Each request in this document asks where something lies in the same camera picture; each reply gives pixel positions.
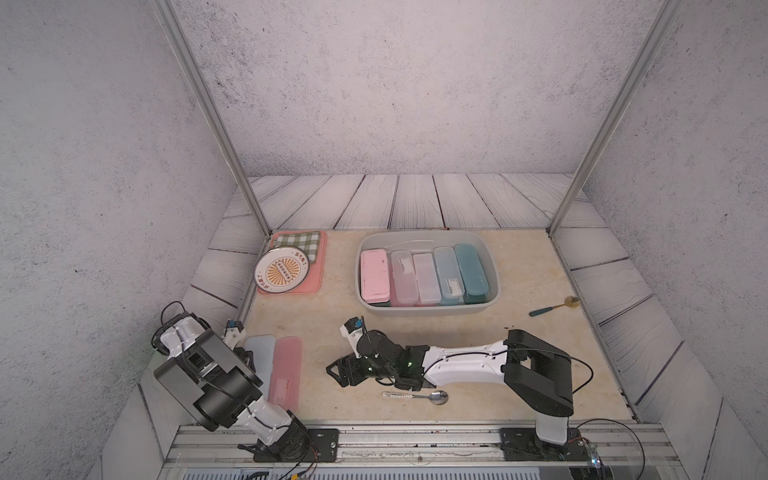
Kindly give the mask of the clear pencil case with label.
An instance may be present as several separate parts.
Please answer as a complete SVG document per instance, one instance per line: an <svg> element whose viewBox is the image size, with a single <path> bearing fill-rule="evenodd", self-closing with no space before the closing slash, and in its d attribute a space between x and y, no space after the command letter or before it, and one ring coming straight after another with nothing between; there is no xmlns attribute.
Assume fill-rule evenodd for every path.
<svg viewBox="0 0 768 480"><path fill-rule="evenodd" d="M394 251L390 256L395 303L398 306L415 306L419 299L418 283L409 251Z"/></svg>

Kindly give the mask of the light pink ridged pencil case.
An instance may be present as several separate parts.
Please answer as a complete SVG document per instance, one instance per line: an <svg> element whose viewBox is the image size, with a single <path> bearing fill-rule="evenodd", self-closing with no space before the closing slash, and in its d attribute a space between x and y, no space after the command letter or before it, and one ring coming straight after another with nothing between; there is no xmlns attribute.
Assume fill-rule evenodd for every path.
<svg viewBox="0 0 768 480"><path fill-rule="evenodd" d="M360 294L368 304L390 301L389 262L384 249L363 250L360 254Z"/></svg>

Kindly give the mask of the rose pink pencil case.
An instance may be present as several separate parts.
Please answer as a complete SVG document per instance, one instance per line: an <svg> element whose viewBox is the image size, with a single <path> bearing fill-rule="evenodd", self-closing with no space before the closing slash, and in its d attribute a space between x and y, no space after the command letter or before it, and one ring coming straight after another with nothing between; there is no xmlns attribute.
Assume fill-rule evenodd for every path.
<svg viewBox="0 0 768 480"><path fill-rule="evenodd" d="M285 410L299 407L302 340L297 336L277 340L273 357L268 401Z"/></svg>

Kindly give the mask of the light blue pencil case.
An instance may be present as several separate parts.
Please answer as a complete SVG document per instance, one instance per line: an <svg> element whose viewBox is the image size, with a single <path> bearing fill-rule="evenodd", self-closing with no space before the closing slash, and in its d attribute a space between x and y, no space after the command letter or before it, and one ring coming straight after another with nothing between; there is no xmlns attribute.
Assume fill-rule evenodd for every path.
<svg viewBox="0 0 768 480"><path fill-rule="evenodd" d="M267 396L273 372L276 338L274 335L251 336L245 340L244 349L253 357L253 371L262 381L260 391Z"/></svg>

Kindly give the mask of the teal pencil case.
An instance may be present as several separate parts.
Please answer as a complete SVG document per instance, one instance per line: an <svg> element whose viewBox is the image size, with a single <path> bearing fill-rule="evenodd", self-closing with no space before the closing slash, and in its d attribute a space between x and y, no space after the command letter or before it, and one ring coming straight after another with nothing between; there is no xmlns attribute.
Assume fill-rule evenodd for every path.
<svg viewBox="0 0 768 480"><path fill-rule="evenodd" d="M458 244L454 247L459 271L464 284L464 302L466 304L485 303L489 293L489 283L477 249L471 244Z"/></svg>

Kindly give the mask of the grey plastic storage box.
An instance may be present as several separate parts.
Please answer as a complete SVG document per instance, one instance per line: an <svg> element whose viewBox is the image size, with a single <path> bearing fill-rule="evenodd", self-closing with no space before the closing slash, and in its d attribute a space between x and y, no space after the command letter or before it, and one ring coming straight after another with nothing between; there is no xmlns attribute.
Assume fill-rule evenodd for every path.
<svg viewBox="0 0 768 480"><path fill-rule="evenodd" d="M395 303L392 267L390 263L390 256L394 251L409 251L412 256L419 253L431 253L433 255L434 250L438 247L452 247L454 249L456 245L463 243L471 244L477 249L481 263L485 270L485 274L489 283L489 293L485 303L466 304L464 302L463 304L451 306L441 306L439 303L438 305L425 306L419 305L417 302L415 306L410 307L398 306ZM371 305L366 303L361 298L359 275L360 254L363 250L370 249L384 249L387 254L389 262L391 297L390 301L386 304ZM386 232L371 235L365 238L360 245L356 269L356 289L358 300L370 312L386 317L451 316L475 314L494 305L499 299L501 293L497 268L487 244L479 235L466 231L422 230Z"/></svg>

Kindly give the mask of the translucent pink pencil case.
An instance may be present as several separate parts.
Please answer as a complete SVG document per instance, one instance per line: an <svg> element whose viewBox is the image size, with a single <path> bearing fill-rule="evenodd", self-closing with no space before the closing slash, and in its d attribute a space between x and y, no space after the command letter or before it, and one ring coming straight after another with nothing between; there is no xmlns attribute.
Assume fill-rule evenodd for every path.
<svg viewBox="0 0 768 480"><path fill-rule="evenodd" d="M442 295L433 255L431 253L414 254L413 263L418 285L418 304L438 305Z"/></svg>

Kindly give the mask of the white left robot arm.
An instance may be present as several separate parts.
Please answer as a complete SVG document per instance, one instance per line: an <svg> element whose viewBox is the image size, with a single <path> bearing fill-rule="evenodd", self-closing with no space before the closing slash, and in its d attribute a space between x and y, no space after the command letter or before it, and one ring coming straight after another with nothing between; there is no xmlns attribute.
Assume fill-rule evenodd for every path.
<svg viewBox="0 0 768 480"><path fill-rule="evenodd" d="M166 360L155 379L210 432L246 428L256 435L238 448L256 462L302 462L314 448L308 429L288 410L268 401L262 380L207 321L182 310L160 321L151 345Z"/></svg>

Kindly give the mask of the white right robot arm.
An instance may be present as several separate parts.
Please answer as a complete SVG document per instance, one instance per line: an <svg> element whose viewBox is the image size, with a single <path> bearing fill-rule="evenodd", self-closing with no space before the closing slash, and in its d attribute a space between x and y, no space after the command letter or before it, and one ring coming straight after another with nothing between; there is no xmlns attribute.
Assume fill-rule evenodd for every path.
<svg viewBox="0 0 768 480"><path fill-rule="evenodd" d="M329 364L326 373L343 388L369 378L408 392L458 383L505 385L536 413L539 441L569 442L574 358L526 331L513 329L504 340L461 348L401 346L364 327L341 331L352 352Z"/></svg>

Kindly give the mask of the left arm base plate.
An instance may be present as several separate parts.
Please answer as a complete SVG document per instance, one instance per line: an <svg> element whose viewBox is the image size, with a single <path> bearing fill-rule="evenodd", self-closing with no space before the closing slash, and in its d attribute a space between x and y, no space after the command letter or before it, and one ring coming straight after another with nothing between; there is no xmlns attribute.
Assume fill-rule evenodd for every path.
<svg viewBox="0 0 768 480"><path fill-rule="evenodd" d="M273 444L259 442L252 453L256 463L333 463L337 459L340 432L335 428L291 427Z"/></svg>

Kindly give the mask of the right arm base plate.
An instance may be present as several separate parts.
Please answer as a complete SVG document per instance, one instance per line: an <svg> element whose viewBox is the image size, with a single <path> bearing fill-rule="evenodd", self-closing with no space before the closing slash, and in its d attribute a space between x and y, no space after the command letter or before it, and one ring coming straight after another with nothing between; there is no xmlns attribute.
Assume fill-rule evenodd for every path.
<svg viewBox="0 0 768 480"><path fill-rule="evenodd" d="M500 449L505 461L587 462L591 455L576 428L567 429L567 440L556 445L540 440L534 428L502 428Z"/></svg>

